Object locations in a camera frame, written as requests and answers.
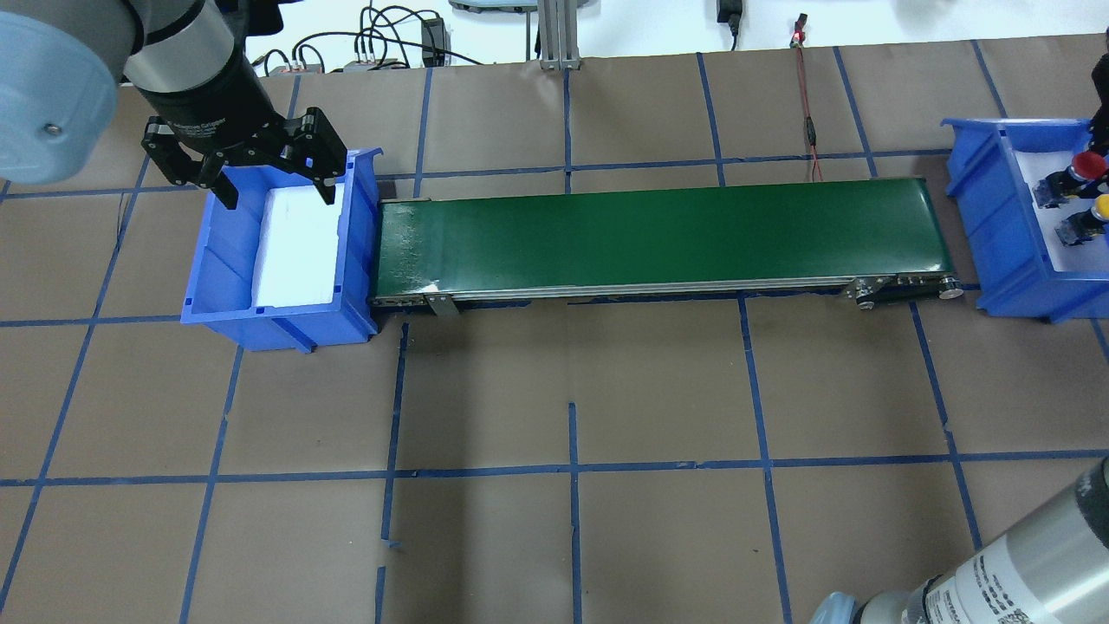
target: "conveyor belt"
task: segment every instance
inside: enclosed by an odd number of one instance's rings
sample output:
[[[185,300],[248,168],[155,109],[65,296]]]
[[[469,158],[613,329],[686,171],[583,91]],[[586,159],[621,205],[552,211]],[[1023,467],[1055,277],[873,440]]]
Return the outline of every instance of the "conveyor belt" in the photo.
[[[920,178],[404,201],[381,232],[378,305],[952,273]]]

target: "black plug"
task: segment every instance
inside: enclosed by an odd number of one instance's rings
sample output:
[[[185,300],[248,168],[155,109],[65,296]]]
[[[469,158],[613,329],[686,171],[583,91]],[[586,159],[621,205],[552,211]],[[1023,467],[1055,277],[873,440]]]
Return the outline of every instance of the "black plug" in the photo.
[[[732,50],[740,40],[743,0],[716,0],[716,23],[726,23],[732,31]]]

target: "empty blue bin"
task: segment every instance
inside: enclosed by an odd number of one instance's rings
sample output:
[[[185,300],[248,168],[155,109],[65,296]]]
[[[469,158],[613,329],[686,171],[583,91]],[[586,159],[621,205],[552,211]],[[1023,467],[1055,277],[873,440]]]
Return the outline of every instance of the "empty blue bin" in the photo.
[[[1051,323],[1109,318],[1109,269],[1056,268],[1015,153],[1083,151],[1089,123],[1086,119],[944,120],[955,129],[947,194],[958,201],[978,269],[978,307],[990,316]],[[1065,204],[1049,209],[1051,218],[1061,221],[1079,208]],[[1086,244],[1107,245],[1107,238]]]
[[[196,238],[189,287],[181,309],[183,325],[203,325],[250,351],[366,342],[377,334],[369,316],[369,280],[376,253],[380,208],[374,177],[374,150],[347,153],[343,207],[338,219],[335,287],[327,303],[254,307],[254,263],[262,234],[266,195],[272,188],[309,185],[299,175],[271,166],[226,167],[238,188],[238,207],[227,209],[208,194]]]

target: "white floor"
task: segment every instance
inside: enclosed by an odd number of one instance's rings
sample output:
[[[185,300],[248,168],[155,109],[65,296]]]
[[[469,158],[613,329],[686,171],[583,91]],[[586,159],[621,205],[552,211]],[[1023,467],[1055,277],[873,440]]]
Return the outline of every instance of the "white floor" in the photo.
[[[447,0],[397,3],[442,13],[452,49],[484,63],[519,62],[531,48],[522,16],[470,13],[452,9]],[[358,11],[365,4],[365,0],[285,4],[285,31],[252,39],[247,55],[253,59],[272,48],[287,52],[297,40],[315,32],[357,30]],[[376,3],[377,8],[388,4],[385,0]],[[1109,0],[746,0],[745,6],[740,33],[743,50],[786,47],[801,12],[808,14],[812,47],[1078,34],[1101,32],[1109,25]],[[643,57],[726,50],[731,33],[715,22],[715,0],[589,0],[579,12],[581,54]],[[404,39],[420,40],[414,20],[398,28]],[[312,43],[323,52],[328,69],[354,60],[350,37]]]

